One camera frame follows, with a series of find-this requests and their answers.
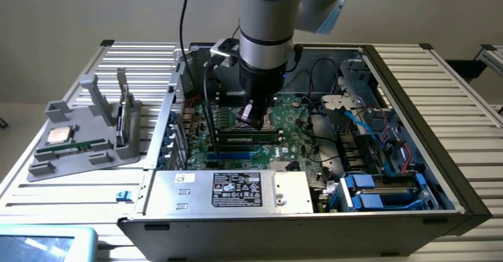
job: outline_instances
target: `power supply label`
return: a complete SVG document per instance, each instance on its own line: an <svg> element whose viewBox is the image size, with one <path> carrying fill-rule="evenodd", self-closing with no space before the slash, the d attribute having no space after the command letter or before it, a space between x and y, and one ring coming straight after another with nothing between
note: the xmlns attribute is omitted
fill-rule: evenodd
<svg viewBox="0 0 503 262"><path fill-rule="evenodd" d="M215 173L211 204L215 207L262 207L260 173Z"/></svg>

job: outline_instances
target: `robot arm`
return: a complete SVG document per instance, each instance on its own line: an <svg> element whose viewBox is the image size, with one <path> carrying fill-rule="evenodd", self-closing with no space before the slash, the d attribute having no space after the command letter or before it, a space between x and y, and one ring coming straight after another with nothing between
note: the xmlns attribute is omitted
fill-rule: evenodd
<svg viewBox="0 0 503 262"><path fill-rule="evenodd" d="M295 29L327 34L344 0L240 0L240 85L248 104L238 120L260 130L284 82Z"/></svg>

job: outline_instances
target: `tablet screen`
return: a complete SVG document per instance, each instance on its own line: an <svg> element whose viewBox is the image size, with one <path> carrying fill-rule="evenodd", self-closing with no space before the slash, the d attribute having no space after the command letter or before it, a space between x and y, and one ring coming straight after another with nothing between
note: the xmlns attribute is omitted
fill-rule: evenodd
<svg viewBox="0 0 503 262"><path fill-rule="evenodd" d="M0 236L0 260L63 262L72 243L72 237Z"/></svg>

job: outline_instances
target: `motherboard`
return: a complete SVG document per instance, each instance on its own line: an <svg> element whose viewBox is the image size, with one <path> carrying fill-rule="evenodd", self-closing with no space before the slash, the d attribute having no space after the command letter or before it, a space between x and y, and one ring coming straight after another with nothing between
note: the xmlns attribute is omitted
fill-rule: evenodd
<svg viewBox="0 0 503 262"><path fill-rule="evenodd" d="M188 139L188 170L284 170L294 163L295 168L316 177L322 172L320 156L307 153L316 141L296 125L304 109L302 97L279 95L268 108L260 131L236 121L239 107L212 106L220 155L215 157L203 108L194 102L184 109L184 132Z"/></svg>

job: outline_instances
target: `green circuit board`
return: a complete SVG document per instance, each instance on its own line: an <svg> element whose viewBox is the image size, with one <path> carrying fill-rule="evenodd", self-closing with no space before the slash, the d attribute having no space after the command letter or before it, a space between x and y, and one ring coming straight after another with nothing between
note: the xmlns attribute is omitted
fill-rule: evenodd
<svg viewBox="0 0 503 262"><path fill-rule="evenodd" d="M312 162L302 154L302 146L310 151L315 145L315 140L303 134L295 124L304 105L294 108L292 102L300 102L302 99L292 95L279 95L275 106L268 109L268 116L263 130L283 131L284 137L278 145L251 145L251 159L246 160L208 160L207 154L211 148L211 139L208 128L206 127L206 119L202 111L202 105L195 103L194 108L186 110L184 114L184 130L188 136L188 147L191 157L188 159L188 170L267 170L275 169L287 162L298 161L302 171L306 171L308 177L316 177L322 171L322 164ZM236 122L236 107L214 107L215 126L220 130L232 130L235 128L246 128L243 124ZM266 138L276 138L278 136L264 136ZM319 161L319 154L311 156L311 159Z"/></svg>

